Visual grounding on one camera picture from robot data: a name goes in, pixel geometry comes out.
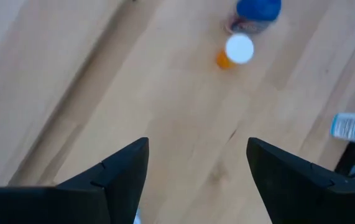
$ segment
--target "light wood surface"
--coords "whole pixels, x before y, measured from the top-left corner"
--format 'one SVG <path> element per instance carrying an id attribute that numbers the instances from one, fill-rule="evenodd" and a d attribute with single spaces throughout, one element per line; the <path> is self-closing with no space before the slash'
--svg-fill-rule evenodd
<path id="1" fill-rule="evenodd" d="M 62 182 L 148 136 L 143 223 L 270 223 L 247 139 L 335 167 L 346 142 L 331 139 L 331 119 L 355 112 L 355 1 L 284 0 L 277 23 L 252 37 L 253 60 L 222 71 L 214 60 L 233 5 L 124 9 L 15 184 Z"/>
<path id="2" fill-rule="evenodd" d="M 122 0 L 0 0 L 0 185 L 7 185 Z"/>

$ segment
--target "bottle label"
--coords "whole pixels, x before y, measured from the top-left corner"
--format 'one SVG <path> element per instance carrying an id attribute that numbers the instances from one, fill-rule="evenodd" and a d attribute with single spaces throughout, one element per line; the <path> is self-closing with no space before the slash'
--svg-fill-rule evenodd
<path id="1" fill-rule="evenodd" d="M 333 118 L 331 134 L 336 138 L 355 141 L 355 113 L 341 113 Z"/>
<path id="2" fill-rule="evenodd" d="M 232 34 L 258 34 L 265 30 L 269 24 L 269 21 L 250 21 L 239 15 L 233 15 L 229 18 L 226 24 L 226 29 Z"/>

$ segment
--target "blue bottle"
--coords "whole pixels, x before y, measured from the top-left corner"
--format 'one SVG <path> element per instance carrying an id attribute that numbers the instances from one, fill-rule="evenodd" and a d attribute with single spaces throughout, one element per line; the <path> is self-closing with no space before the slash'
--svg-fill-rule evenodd
<path id="1" fill-rule="evenodd" d="M 232 34 L 258 34 L 278 18 L 281 6 L 281 0 L 240 0 L 226 30 Z"/>

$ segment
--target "white cap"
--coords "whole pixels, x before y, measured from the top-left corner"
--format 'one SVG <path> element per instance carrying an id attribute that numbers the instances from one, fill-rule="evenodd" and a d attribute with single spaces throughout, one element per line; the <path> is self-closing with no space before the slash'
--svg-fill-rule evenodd
<path id="1" fill-rule="evenodd" d="M 228 59 L 237 64 L 244 64 L 251 60 L 254 53 L 252 40 L 245 34 L 233 34 L 226 43 Z"/>

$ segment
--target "blue bottle cap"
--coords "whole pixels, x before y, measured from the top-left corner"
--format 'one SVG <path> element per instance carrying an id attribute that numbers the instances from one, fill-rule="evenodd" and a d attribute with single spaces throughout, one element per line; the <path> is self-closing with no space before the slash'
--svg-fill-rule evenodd
<path id="1" fill-rule="evenodd" d="M 281 6 L 281 0 L 240 0 L 237 13 L 249 20 L 274 21 L 281 12 Z"/>

